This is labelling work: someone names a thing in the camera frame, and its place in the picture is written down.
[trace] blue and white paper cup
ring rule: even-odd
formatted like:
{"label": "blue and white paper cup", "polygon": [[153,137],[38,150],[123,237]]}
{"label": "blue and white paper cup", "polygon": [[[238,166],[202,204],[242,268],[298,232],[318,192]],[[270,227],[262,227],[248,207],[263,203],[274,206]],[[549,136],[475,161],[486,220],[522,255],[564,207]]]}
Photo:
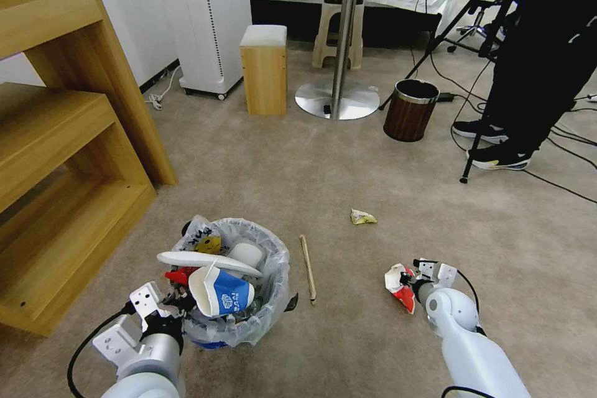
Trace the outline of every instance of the blue and white paper cup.
{"label": "blue and white paper cup", "polygon": [[255,297],[252,284],[214,265],[193,272],[188,278],[188,288],[199,311],[206,317],[238,313],[249,306]]}

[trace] paper cup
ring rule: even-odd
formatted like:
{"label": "paper cup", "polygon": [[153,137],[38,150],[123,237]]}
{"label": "paper cup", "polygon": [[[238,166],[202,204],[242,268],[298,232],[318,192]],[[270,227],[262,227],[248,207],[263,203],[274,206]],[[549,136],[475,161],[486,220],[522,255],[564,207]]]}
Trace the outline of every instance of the paper cup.
{"label": "paper cup", "polygon": [[263,259],[263,252],[255,244],[238,243],[230,250],[228,257],[256,268]]}
{"label": "paper cup", "polygon": [[215,267],[204,266],[188,278],[188,288],[201,314],[218,317],[244,310],[255,297],[252,284]]}

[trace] red object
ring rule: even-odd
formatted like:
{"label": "red object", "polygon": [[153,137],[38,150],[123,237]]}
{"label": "red object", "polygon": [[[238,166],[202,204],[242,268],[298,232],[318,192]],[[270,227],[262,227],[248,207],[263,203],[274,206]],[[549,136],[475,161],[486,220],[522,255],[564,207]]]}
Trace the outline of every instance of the red object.
{"label": "red object", "polygon": [[[411,275],[412,277],[415,276],[414,272],[412,272],[412,270],[410,270],[408,267],[405,267],[404,270],[408,275]],[[406,307],[410,314],[415,313],[415,293],[409,286],[401,287],[392,295],[398,300],[400,300],[400,302]]]}
{"label": "red object", "polygon": [[184,286],[188,286],[188,278],[189,276],[195,272],[198,267],[181,267],[176,271],[166,272],[164,277],[168,280],[173,281],[178,284],[182,284]]}

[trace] beige carpet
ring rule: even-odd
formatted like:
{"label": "beige carpet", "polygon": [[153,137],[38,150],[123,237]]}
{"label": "beige carpet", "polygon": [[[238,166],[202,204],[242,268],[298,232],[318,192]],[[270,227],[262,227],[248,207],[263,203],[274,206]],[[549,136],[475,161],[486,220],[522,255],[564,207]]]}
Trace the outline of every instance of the beige carpet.
{"label": "beige carpet", "polygon": [[[204,352],[188,344],[188,397],[438,397],[451,384],[441,341],[422,309],[407,315],[383,283],[392,264],[420,256],[449,262],[471,279],[483,326],[533,396],[593,396],[595,205],[518,172],[473,169],[471,182],[460,184],[464,157],[448,129],[461,99],[439,104],[425,138],[411,144],[386,137],[385,113],[341,123],[304,113],[294,91],[331,76],[331,64],[313,69],[309,44],[289,46],[283,118],[249,116],[242,85],[221,102],[185,96],[174,83],[164,110],[152,114],[180,185],[159,188],[50,338],[0,326],[0,396],[67,396],[65,371],[78,343],[131,290],[152,279],[165,287],[155,254],[176,242],[195,213],[243,217],[275,232],[290,250],[290,290],[300,300],[253,348]],[[483,66],[473,54],[449,55],[444,47],[435,60],[465,86]],[[411,66],[408,49],[365,49],[362,70],[349,77],[378,86],[385,98]],[[491,77],[491,69],[481,77],[481,96]],[[419,78],[458,92],[429,64]],[[597,81],[585,90],[597,91]],[[532,100],[540,113],[541,99]],[[597,139],[594,112],[567,114],[564,121]],[[564,144],[597,158],[594,148]],[[530,169],[597,197],[595,170],[548,142]],[[351,207],[373,213],[379,223],[353,226]],[[300,233],[307,235],[317,282],[314,307]],[[464,283],[456,286],[466,291]],[[91,348],[75,374],[87,397],[100,396],[114,381],[114,369]]]}

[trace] person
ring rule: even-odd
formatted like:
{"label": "person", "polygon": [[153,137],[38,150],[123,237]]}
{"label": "person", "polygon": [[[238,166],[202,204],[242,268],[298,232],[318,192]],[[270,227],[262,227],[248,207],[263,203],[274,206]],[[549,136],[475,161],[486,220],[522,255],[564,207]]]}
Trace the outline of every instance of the person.
{"label": "person", "polygon": [[597,2],[520,0],[516,23],[500,45],[481,120],[453,132],[495,146],[467,151],[482,169],[525,169],[551,127],[570,110],[597,67]]}

